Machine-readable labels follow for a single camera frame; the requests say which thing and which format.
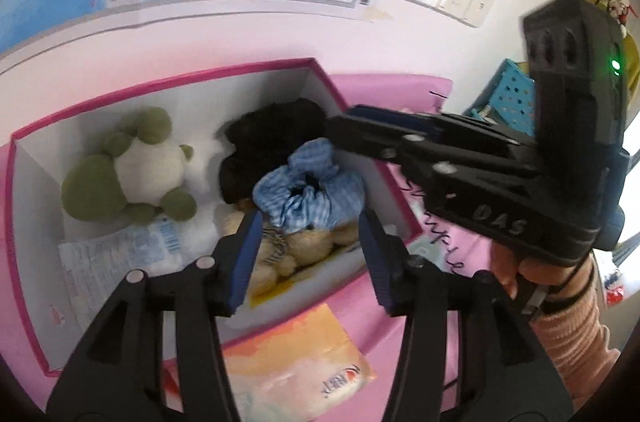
pink sleeve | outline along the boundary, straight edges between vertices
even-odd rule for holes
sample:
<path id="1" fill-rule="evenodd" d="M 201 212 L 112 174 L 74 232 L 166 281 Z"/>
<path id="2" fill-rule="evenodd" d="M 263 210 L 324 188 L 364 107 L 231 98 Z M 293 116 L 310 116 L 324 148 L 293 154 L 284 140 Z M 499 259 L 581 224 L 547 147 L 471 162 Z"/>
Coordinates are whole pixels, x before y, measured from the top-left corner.
<path id="1" fill-rule="evenodd" d="M 532 323 L 576 410 L 600 387 L 620 355 L 618 350 L 609 349 L 609 329 L 600 324 L 598 314 L 594 285 L 572 307 Z"/>

teddy bear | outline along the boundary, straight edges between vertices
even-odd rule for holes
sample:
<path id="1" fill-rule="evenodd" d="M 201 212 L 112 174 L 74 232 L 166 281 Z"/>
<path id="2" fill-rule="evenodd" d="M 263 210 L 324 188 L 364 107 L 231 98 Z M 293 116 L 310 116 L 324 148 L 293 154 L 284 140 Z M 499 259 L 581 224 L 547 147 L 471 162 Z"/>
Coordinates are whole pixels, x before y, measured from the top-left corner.
<path id="1" fill-rule="evenodd" d="M 242 211 L 231 213 L 225 219 L 224 234 L 234 235 L 243 217 Z M 283 236 L 265 222 L 247 294 L 251 297 L 266 294 L 276 286 L 279 278 L 289 277 L 297 267 L 298 262 L 289 254 Z"/>
<path id="2" fill-rule="evenodd" d="M 103 153 L 82 159 L 62 183 L 62 205 L 73 218 L 109 222 L 121 214 L 138 225 L 164 213 L 174 221 L 196 214 L 196 201 L 180 186 L 193 148 L 171 139 L 172 123 L 150 107 L 108 135 Z"/>
<path id="3" fill-rule="evenodd" d="M 235 234 L 243 217 L 242 211 L 231 213 L 225 220 L 225 234 Z M 357 241 L 358 222 L 350 222 L 333 231 L 304 229 L 290 235 L 281 234 L 265 222 L 248 294 L 250 297 L 266 294 L 279 280 L 291 276 L 298 268 L 329 256 L 335 245 L 352 245 Z"/>

black cloth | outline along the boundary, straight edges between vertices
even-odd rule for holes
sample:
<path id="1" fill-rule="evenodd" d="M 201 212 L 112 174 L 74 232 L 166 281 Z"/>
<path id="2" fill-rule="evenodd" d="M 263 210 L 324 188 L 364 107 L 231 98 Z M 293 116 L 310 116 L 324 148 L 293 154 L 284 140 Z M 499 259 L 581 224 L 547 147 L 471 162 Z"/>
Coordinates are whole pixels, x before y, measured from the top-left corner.
<path id="1" fill-rule="evenodd" d="M 324 110 L 308 99 L 273 104 L 230 124 L 226 138 L 236 151 L 220 164 L 218 182 L 227 204 L 251 198 L 263 176 L 285 165 L 307 141 L 324 135 Z"/>

human hand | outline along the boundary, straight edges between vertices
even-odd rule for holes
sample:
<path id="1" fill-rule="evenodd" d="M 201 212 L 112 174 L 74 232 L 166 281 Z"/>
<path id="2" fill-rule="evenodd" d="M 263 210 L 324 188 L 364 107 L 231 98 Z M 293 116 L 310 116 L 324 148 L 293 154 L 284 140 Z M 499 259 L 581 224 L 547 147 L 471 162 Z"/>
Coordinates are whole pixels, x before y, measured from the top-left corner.
<path id="1" fill-rule="evenodd" d="M 593 261 L 591 257 L 582 264 L 581 268 L 571 278 L 571 281 L 558 293 L 550 295 L 549 299 L 570 298 L 578 294 L 589 280 Z M 532 283 L 539 285 L 562 285 L 575 267 L 557 267 L 544 263 L 539 259 L 525 258 L 518 260 L 511 249 L 494 242 L 491 246 L 491 272 L 494 273 L 500 284 L 512 299 L 518 294 L 517 274 Z"/>

wrist strap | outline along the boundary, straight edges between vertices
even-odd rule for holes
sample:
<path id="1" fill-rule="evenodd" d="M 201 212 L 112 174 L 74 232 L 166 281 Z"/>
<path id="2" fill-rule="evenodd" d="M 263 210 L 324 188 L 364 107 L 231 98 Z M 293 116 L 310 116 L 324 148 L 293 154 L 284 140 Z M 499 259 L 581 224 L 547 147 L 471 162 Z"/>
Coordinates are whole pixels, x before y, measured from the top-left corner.
<path id="1" fill-rule="evenodd" d="M 580 299 L 587 295 L 587 293 L 591 290 L 593 285 L 593 279 L 596 275 L 596 266 L 591 265 L 591 274 L 589 275 L 589 279 L 587 280 L 587 284 L 582 287 L 582 289 L 573 297 L 562 298 L 557 301 L 544 301 L 541 305 L 542 313 L 545 316 L 550 316 L 553 314 L 558 314 L 563 310 L 567 310 L 574 306 Z"/>
<path id="2" fill-rule="evenodd" d="M 567 276 L 560 285 L 551 285 L 549 287 L 549 294 L 561 293 L 562 290 L 564 290 L 564 287 L 566 287 L 569 284 L 569 282 L 575 277 L 575 275 L 578 274 L 578 271 L 580 271 L 580 269 L 584 265 L 584 262 L 587 261 L 590 258 L 590 256 L 591 256 L 591 251 L 589 251 L 584 256 L 582 256 L 582 259 L 578 262 L 578 265 L 574 267 L 571 274 Z"/>

